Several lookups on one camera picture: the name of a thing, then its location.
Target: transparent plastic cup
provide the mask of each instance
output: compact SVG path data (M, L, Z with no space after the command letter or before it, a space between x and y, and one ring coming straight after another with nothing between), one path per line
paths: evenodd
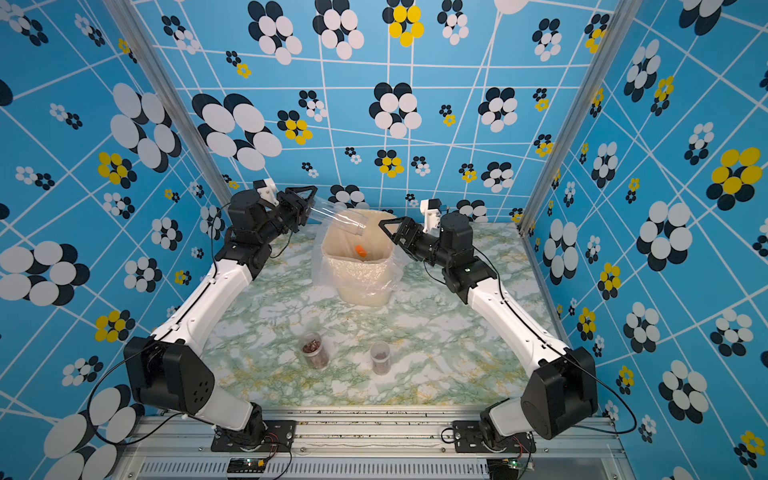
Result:
M389 345L386 342L376 342L371 345L371 362L376 375L389 373L389 368L392 366L391 360Z
M299 350L312 368L320 370L328 366L328 350L318 332L304 333L299 339Z

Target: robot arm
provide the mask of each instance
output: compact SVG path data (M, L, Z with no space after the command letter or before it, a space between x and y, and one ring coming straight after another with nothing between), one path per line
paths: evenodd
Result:
M379 226L414 260L442 266L445 285L491 323L529 376L520 399L507 399L481 414L490 449L511 435L535 430L551 439L598 409L594 359L572 350L536 322L503 287L496 272L475 256L472 228L458 211L440 215L440 201L424 200L421 228L412 218L382 220ZM438 237L429 234L439 232Z

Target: transparent plastic bag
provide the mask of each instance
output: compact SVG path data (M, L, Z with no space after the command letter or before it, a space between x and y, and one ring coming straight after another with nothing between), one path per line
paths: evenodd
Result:
M320 228L312 252L312 282L335 287L345 302L381 306L389 302L410 259L379 228L380 220L394 215L378 210L354 211L368 219L362 235L333 225Z

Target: marble tabletop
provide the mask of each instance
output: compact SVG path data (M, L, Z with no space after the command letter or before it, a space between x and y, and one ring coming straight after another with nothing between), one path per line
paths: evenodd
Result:
M546 329L552 320L523 239L513 223L475 223L474 245L488 255L515 299ZM520 396L528 381L520 363L480 315L431 280L420 263L404 269L385 306L343 302L314 286L311 254L319 226L293 235L225 312L203 360L228 392L264 407L360 405L491 405ZM276 240L278 248L285 239ZM432 275L442 278L439 268ZM330 361L304 362L298 336L323 335ZM392 348L388 374L372 372L369 349Z

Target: beige trash bin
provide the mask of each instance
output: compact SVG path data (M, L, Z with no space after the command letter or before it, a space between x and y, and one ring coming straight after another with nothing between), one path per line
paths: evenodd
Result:
M409 258L379 228L379 221L395 218L378 210L355 210L368 219L362 236L329 227L313 252L313 282L332 285L342 300L355 305L382 306L402 279ZM356 251L361 246L366 256Z

